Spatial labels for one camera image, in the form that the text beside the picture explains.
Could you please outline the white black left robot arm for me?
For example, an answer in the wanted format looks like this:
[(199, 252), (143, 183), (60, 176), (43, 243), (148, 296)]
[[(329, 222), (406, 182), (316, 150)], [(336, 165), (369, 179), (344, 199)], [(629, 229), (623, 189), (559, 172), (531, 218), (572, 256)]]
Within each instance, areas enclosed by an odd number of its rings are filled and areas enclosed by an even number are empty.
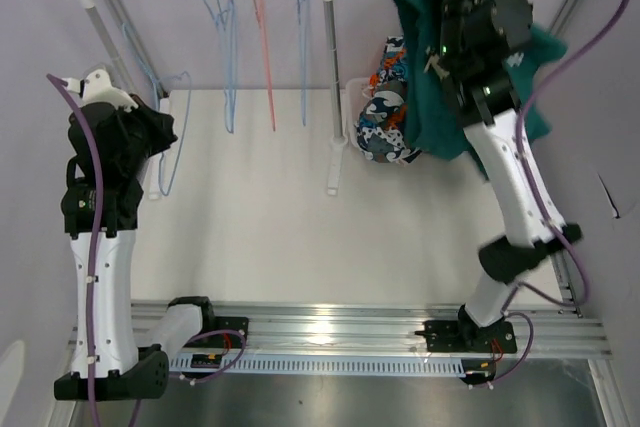
[(131, 264), (147, 160), (177, 136), (171, 115), (145, 104), (92, 102), (69, 118), (76, 154), (61, 201), (78, 289), (76, 346), (68, 373), (54, 382), (59, 401), (158, 399), (171, 360), (189, 342), (209, 345), (217, 323), (206, 296), (173, 299), (142, 346), (134, 339)]

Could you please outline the blue orange patterned shorts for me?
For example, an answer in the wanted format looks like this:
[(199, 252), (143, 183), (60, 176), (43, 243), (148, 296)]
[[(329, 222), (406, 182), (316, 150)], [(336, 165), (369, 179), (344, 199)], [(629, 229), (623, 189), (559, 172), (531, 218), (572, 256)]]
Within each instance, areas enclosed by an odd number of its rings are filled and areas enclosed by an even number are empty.
[(407, 165), (421, 154), (405, 138), (408, 60), (403, 36), (388, 36), (381, 60), (364, 89), (367, 102), (355, 127), (355, 141), (364, 157), (377, 163)]

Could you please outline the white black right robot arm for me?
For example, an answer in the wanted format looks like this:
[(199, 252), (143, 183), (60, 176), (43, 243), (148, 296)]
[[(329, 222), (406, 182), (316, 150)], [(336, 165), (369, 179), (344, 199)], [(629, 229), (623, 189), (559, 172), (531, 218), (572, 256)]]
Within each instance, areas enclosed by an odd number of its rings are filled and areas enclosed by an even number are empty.
[(498, 336), (522, 276), (570, 249), (582, 231), (565, 221), (548, 195), (526, 134), (525, 109), (506, 69), (507, 58), (533, 42), (532, 5), (528, 0), (438, 3), (439, 50), (429, 64), (485, 169), (506, 230), (480, 247), (484, 272), (458, 313), (458, 342), (475, 351)]

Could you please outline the teal green shorts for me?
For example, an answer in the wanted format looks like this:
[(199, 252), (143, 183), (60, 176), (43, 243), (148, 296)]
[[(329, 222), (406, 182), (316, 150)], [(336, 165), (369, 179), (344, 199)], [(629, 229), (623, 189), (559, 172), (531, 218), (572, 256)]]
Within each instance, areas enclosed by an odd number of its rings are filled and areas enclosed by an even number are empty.
[[(442, 160), (471, 155), (482, 174), (486, 171), (446, 104), (438, 76), (425, 70), (427, 50), (440, 45), (439, 3), (436, 0), (393, 0), (406, 49), (408, 144)], [(533, 41), (506, 60), (505, 68), (525, 102), (534, 91), (534, 77), (542, 66), (560, 60), (568, 46), (539, 25), (532, 26)]]

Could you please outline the pink wire hanger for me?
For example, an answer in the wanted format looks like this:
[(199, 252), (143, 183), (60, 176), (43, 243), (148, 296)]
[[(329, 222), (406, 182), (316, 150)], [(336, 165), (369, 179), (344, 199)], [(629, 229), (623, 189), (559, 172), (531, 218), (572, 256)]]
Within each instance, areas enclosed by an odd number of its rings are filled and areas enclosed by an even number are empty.
[(274, 97), (273, 97), (273, 83), (272, 83), (272, 73), (271, 73), (271, 65), (270, 65), (268, 33), (267, 33), (267, 26), (266, 26), (265, 2), (264, 0), (252, 0), (252, 1), (254, 5), (256, 22), (260, 32), (262, 58), (263, 58), (263, 66), (264, 66), (264, 73), (265, 73), (271, 129), (273, 132), (275, 132), (276, 131), (276, 113), (275, 113), (275, 105), (274, 105)]

